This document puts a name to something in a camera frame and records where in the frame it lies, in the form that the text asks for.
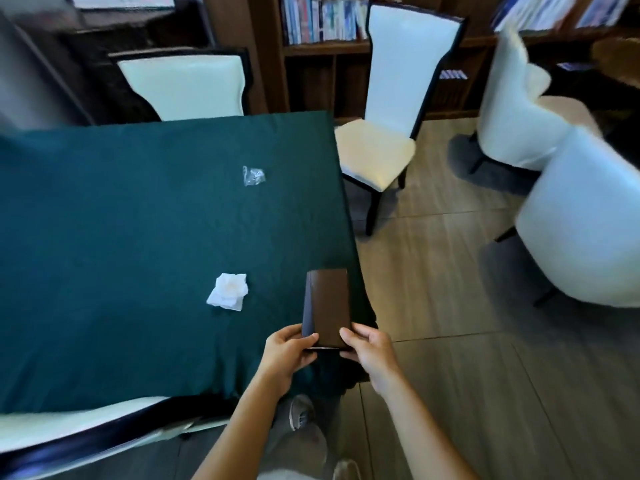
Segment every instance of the small clear plastic bag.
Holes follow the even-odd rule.
[[[264,170],[260,168],[242,167],[242,174],[244,176],[244,186],[261,184],[266,180],[264,177]]]

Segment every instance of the finger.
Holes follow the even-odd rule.
[[[300,365],[298,366],[296,371],[299,371],[300,369],[304,369],[306,366],[308,366],[310,363],[315,361],[317,358],[318,358],[318,354],[316,354],[315,352],[311,354],[302,355],[302,357],[300,357]]]
[[[341,351],[340,352],[340,357],[342,358],[347,358],[349,360],[352,360],[354,362],[360,363],[360,359],[358,358],[358,354],[356,354],[356,352],[347,352],[347,351]]]
[[[364,337],[366,339],[370,338],[370,336],[373,333],[378,331],[377,328],[372,328],[370,326],[363,325],[362,323],[352,322],[351,325],[353,327],[354,332],[356,332],[359,336]]]
[[[292,338],[295,334],[300,333],[302,331],[302,323],[296,323],[295,325],[289,325],[284,327],[281,330],[276,332],[276,335],[283,339],[288,340]]]
[[[296,344],[298,350],[304,350],[315,344],[319,338],[320,335],[318,335],[317,333],[312,333],[308,337],[304,337],[302,339],[291,339],[290,341]]]
[[[361,345],[368,343],[365,339],[357,336],[354,332],[346,327],[340,329],[340,336],[344,340],[344,343],[353,347],[354,349],[360,348]]]

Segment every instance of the white tissue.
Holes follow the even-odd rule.
[[[216,279],[216,287],[207,298],[207,303],[239,312],[247,293],[249,288],[246,285],[246,274],[222,273]]]

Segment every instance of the dark green table cover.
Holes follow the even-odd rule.
[[[301,321],[310,269],[347,268],[353,319],[375,325],[325,112],[2,137],[0,219],[2,413],[237,397]],[[206,304],[220,273],[247,273],[241,312]],[[323,354],[292,391],[361,373]]]

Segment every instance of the brown leather wallet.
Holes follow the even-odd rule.
[[[316,269],[307,273],[302,336],[320,338],[311,350],[350,347],[340,337],[341,327],[351,329],[349,280],[346,269]]]

